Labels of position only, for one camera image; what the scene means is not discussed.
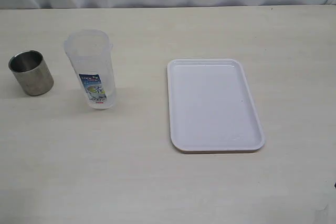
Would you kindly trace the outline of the white rectangular tray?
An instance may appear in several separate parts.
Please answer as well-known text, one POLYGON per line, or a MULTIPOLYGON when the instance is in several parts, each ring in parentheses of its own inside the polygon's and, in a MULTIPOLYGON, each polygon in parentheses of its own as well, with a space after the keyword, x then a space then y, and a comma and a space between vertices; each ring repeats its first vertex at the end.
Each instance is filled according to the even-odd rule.
POLYGON ((234 59, 167 65, 170 138, 181 152, 255 152, 265 137, 248 82, 234 59))

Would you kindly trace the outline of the clear plastic pitcher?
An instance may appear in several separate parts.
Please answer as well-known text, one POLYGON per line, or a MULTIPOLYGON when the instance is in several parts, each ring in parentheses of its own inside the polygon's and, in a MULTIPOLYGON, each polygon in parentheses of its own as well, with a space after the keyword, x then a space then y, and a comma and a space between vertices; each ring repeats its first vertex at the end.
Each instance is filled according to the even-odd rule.
POLYGON ((65 54, 93 109, 108 109, 116 102, 112 47, 108 35, 95 29, 74 32, 64 42, 65 54))

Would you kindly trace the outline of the stainless steel cup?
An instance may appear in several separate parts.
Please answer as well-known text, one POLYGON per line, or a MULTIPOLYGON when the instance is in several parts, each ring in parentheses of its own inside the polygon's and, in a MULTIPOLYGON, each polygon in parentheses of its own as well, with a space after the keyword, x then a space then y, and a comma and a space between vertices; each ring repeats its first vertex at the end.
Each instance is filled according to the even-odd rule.
POLYGON ((29 96, 47 93, 54 86, 54 79, 43 58, 35 50, 23 51, 11 57, 8 67, 23 91, 29 96))

